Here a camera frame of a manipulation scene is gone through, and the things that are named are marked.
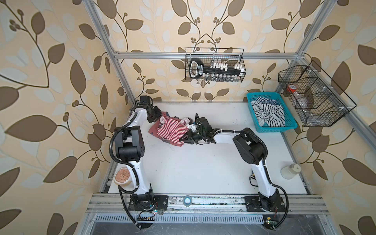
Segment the red tank top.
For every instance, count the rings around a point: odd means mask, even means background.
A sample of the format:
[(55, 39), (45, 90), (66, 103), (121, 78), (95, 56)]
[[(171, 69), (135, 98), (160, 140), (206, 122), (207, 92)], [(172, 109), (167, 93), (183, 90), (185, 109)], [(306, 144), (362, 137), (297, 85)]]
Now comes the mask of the red tank top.
[[(169, 118), (172, 118), (172, 119), (175, 119), (177, 121), (180, 121), (182, 124), (186, 125), (187, 124), (187, 121), (189, 122), (188, 119), (180, 119), (180, 118), (176, 118), (176, 117), (171, 117), (168, 112), (162, 112), (162, 116), (161, 117), (169, 117)], [(164, 140), (162, 137), (160, 137), (158, 134), (157, 134), (157, 128), (160, 127), (161, 124), (160, 124), (160, 119), (158, 121), (156, 121), (152, 127), (149, 129), (149, 134), (151, 134), (152, 136), (162, 140), (163, 142), (165, 143), (168, 143), (168, 144), (171, 144), (173, 146), (178, 146), (178, 147), (182, 147), (183, 145), (176, 145), (176, 144), (173, 144), (171, 143), (170, 141), (167, 141), (167, 140)]]

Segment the red white striped garment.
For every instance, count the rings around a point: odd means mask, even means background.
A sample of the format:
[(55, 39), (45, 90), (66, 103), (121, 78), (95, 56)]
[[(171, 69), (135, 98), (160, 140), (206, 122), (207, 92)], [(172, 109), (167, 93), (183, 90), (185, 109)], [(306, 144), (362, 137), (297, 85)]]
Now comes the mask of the red white striped garment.
[(184, 144), (184, 141), (180, 139), (189, 130), (184, 124), (170, 117), (161, 117), (160, 124), (161, 126), (157, 128), (157, 134), (160, 137), (176, 145)]

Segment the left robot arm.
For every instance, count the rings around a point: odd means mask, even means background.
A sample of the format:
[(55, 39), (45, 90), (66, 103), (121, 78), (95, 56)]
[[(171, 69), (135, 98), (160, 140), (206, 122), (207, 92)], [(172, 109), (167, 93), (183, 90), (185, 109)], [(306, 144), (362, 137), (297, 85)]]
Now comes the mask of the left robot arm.
[(121, 185), (118, 185), (117, 188), (126, 214), (140, 230), (146, 227), (131, 215), (125, 203), (124, 196), (129, 194), (131, 202), (133, 202), (135, 206), (143, 206), (144, 208), (141, 209), (141, 212), (151, 212), (157, 209), (151, 183), (143, 176), (145, 171), (142, 157), (145, 154), (146, 148), (141, 126), (145, 121), (149, 123), (157, 121), (161, 115), (160, 109), (154, 106), (151, 97), (140, 96), (140, 100), (131, 107), (129, 117), (125, 124), (115, 128), (115, 132), (109, 143), (111, 159), (118, 164), (124, 165), (130, 172), (134, 189), (128, 191)]

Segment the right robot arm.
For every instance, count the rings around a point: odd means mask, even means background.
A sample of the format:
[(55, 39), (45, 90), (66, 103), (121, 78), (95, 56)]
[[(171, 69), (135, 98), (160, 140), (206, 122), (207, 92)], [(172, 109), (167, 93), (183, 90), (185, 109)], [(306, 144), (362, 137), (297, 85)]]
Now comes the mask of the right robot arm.
[(287, 218), (289, 212), (289, 198), (286, 190), (274, 183), (268, 173), (266, 158), (268, 149), (266, 144), (250, 128), (243, 130), (213, 129), (204, 117), (195, 116), (193, 127), (184, 134), (180, 141), (187, 144), (234, 144), (241, 158), (251, 165), (249, 181), (255, 181), (258, 188), (258, 200), (245, 198), (247, 205), (253, 205), (264, 212), (278, 213), (278, 207), (284, 208), (282, 218), (265, 218), (263, 227), (267, 230), (277, 230)]

